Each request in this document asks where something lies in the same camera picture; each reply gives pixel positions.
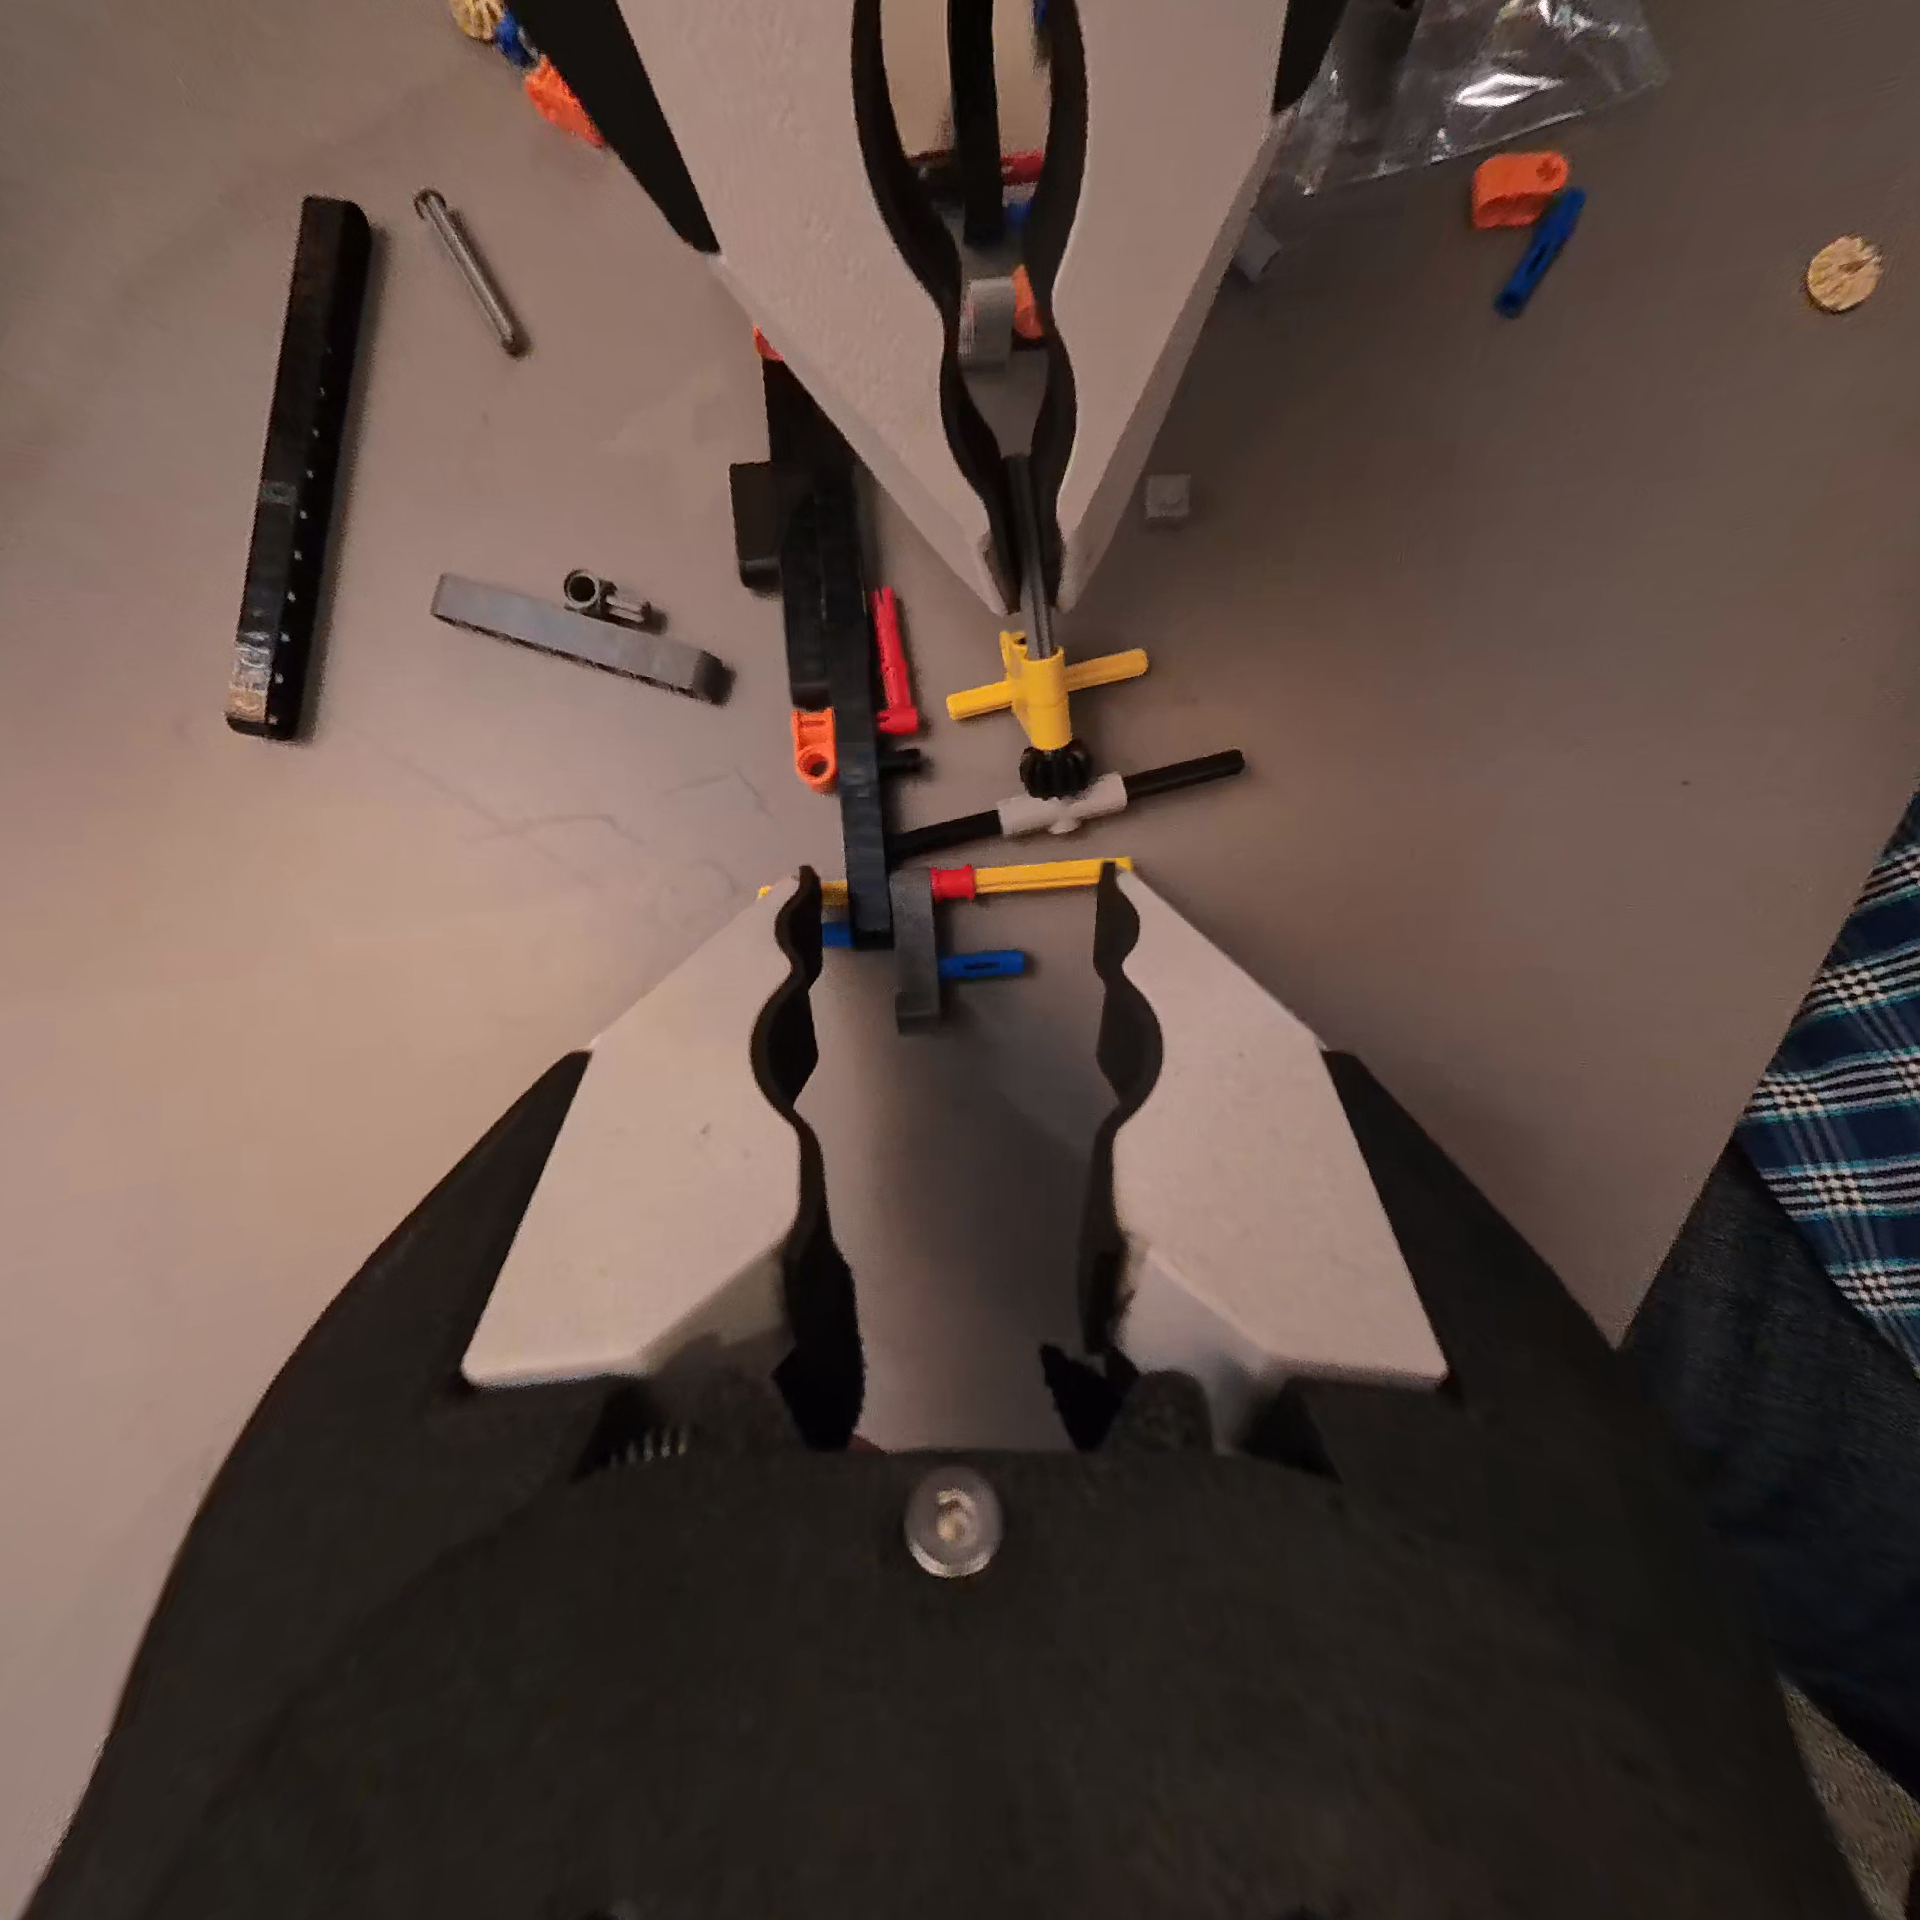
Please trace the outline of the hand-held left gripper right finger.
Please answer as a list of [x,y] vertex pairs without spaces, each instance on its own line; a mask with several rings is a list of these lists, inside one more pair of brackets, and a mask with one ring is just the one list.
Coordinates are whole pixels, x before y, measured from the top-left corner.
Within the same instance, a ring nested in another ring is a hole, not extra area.
[[1446,1360],[1324,1041],[1129,869],[1095,880],[1095,1129],[1078,1350],[1045,1348],[1070,1441],[1149,1375],[1213,1446],[1300,1381],[1430,1392]]

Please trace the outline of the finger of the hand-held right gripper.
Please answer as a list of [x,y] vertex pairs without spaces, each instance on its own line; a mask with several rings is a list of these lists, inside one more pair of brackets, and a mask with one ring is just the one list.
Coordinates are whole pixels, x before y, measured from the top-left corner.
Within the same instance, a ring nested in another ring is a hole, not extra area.
[[1281,143],[1287,10],[1077,5],[1086,156],[1049,295],[1074,385],[1059,605],[1121,528]]
[[716,237],[716,272],[885,493],[1001,610],[993,520],[945,410],[937,295],[860,136],[852,1],[619,5]]

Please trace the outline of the person in plaid shirt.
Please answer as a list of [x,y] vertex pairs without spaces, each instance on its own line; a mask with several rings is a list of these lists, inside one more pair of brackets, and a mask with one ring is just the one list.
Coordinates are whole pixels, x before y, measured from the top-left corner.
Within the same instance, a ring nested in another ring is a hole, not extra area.
[[1918,1381],[1727,1142],[1623,1336],[1777,1666],[1918,1794]]

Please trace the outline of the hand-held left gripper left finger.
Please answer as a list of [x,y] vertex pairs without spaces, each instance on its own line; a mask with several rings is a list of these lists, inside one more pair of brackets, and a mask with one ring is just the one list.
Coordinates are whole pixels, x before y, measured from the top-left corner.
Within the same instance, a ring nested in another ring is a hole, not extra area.
[[463,1353],[475,1386],[759,1364],[814,1449],[867,1392],[825,1153],[799,1114],[825,958],[815,870],[773,882],[582,1050]]

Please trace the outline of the grey lego axle connector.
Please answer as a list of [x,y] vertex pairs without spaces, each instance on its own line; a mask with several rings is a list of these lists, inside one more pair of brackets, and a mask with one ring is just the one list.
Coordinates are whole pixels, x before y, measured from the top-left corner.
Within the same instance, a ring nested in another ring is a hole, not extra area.
[[1124,774],[1105,774],[1090,781],[1078,794],[1039,799],[1027,792],[996,805],[998,836],[1021,839],[1030,834],[1065,836],[1083,824],[1124,812],[1129,790]]

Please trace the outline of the black lego frame assembly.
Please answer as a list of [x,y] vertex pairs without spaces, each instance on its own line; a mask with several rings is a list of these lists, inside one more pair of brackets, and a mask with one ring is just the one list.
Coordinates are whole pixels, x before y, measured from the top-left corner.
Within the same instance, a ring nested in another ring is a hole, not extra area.
[[[1039,159],[1033,218],[1014,269],[1014,336],[1047,354],[1039,410],[1023,454],[1038,478],[1047,536],[1052,617],[1059,605],[1063,536],[1059,492],[1073,447],[1074,385],[1065,345],[1049,314],[1054,277],[1065,254],[1086,156],[1086,58],[1077,5],[1038,5],[1039,47],[1049,63],[1047,145]],[[937,205],[911,178],[894,110],[882,101],[881,9],[854,5],[854,84],[860,136],[873,164],[882,212],[907,242],[911,266],[933,266],[935,296],[950,320],[949,345],[957,372],[945,375],[945,410],[963,470],[985,485],[998,582],[1017,589],[1019,566],[1012,506],[994,432],[973,406],[963,375],[964,301],[985,290],[963,280],[957,254]],[[873,646],[867,550],[857,518],[860,461],[841,430],[809,394],[782,354],[756,336],[770,454],[729,470],[735,561],[747,588],[778,585],[791,687],[791,740],[805,784],[837,794],[849,885],[838,934],[854,949],[889,945],[897,958],[897,1025],[914,1033],[945,1016],[947,969],[939,954],[937,905],[973,897],[971,869],[933,870],[889,863],[886,778],[918,765],[914,746],[898,746],[875,728],[881,673]]]

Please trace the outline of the yellow lego pin connector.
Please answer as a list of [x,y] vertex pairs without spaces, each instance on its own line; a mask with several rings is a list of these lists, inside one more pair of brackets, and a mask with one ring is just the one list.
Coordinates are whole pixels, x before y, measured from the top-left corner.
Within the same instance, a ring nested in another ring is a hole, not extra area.
[[1057,642],[1039,646],[1021,631],[998,633],[1001,687],[1028,750],[1065,752],[1073,745],[1068,658]]

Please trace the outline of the long black lego beam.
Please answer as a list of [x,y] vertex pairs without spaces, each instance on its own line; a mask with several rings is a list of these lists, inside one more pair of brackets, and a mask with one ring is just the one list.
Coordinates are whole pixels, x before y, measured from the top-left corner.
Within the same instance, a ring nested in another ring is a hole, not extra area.
[[223,706],[242,735],[305,728],[371,260],[357,202],[301,200]]

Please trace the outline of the grey lego liftarm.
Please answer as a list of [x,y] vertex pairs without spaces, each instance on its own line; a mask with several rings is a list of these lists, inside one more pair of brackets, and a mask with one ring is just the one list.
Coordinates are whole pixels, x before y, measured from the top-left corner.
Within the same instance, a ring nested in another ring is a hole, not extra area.
[[430,610],[453,629],[677,692],[698,704],[723,706],[731,694],[731,665],[702,646],[666,631],[635,631],[577,614],[564,602],[549,602],[462,573],[438,575]]

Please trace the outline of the dark grey lego rod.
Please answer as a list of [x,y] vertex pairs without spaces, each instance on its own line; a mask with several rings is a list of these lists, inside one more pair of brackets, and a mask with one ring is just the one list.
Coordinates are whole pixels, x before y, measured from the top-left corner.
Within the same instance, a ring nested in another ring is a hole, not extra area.
[[522,358],[529,352],[529,338],[489,262],[468,237],[463,216],[435,185],[425,185],[413,193],[413,207],[415,216],[435,233],[443,255],[459,274],[468,296],[486,320],[497,345],[509,358]]

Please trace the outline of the clear plastic zip bag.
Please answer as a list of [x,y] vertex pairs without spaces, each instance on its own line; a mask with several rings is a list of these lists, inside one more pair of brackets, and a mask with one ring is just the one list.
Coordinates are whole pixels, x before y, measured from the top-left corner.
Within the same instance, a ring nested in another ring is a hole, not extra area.
[[1300,196],[1516,145],[1665,84],[1635,1],[1341,5],[1281,110],[1268,182]]

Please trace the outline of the long red lego pin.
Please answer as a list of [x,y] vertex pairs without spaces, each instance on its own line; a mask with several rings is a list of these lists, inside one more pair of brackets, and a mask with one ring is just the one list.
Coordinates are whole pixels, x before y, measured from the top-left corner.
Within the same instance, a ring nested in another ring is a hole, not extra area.
[[922,732],[922,711],[914,701],[902,623],[892,588],[875,588],[871,591],[871,631],[881,673],[875,728],[882,735],[914,735]]

